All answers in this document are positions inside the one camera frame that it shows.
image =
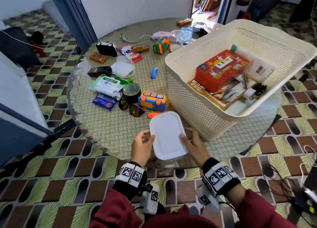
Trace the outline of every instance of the open doorway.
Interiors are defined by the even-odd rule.
[[[195,21],[216,23],[222,0],[194,0],[192,18]]]

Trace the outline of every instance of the sunglasses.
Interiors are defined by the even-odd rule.
[[[141,108],[137,107],[134,104],[129,104],[124,99],[121,99],[119,101],[119,108],[121,110],[126,110],[129,106],[130,106],[130,114],[133,115],[134,117],[140,117],[142,114],[145,113],[144,110],[142,110]]]

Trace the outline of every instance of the perforated basket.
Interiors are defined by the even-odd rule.
[[[187,82],[196,67],[235,44],[278,67],[264,83],[267,92],[242,115],[222,111]],[[168,54],[165,58],[169,98],[173,107],[201,136],[211,141],[259,105],[317,55],[317,49],[285,32],[238,19]]]

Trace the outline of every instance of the maroon sleeve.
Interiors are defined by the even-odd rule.
[[[110,189],[89,228],[138,228],[141,223],[128,199],[118,191]]]
[[[237,209],[240,221],[236,227],[243,228],[297,228],[275,212],[274,206],[257,193],[247,190],[245,199]]]

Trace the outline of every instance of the tile-patterned floor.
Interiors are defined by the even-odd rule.
[[[260,23],[274,26],[297,38],[317,45],[312,29],[298,30],[287,22],[294,6],[276,6]],[[67,110],[67,78],[79,55],[73,50],[76,42],[66,36],[42,10],[31,12],[6,22],[28,31],[39,30],[44,34],[44,50],[49,57],[40,58],[42,66],[26,70],[38,103],[51,129],[71,118]],[[56,48],[52,46],[62,42]],[[295,184],[301,183],[299,164],[311,164],[314,154],[305,154],[304,145],[317,150],[317,78],[316,60],[313,60],[294,79],[283,87],[282,116],[273,128],[248,152],[225,161],[240,176],[241,183],[259,192],[276,211],[287,218],[290,204],[282,194],[277,174],[267,170],[273,165],[282,177],[289,177]],[[309,74],[305,82],[298,79],[303,72]],[[67,132],[52,143],[44,155],[31,160],[26,167],[17,169],[10,177],[0,181],[1,227],[86,227],[96,213],[107,190],[113,186],[113,178],[123,163],[107,156],[83,136],[77,128]],[[311,167],[304,168],[305,175]],[[166,212],[176,211],[183,204],[192,214],[204,216],[220,228],[232,228],[237,220],[235,212],[225,206],[212,215],[195,196],[201,184],[199,168],[172,170],[161,174],[148,169],[149,180],[160,187],[159,201]],[[139,197],[132,200],[138,206]],[[302,218],[296,220],[299,227],[310,227]]]

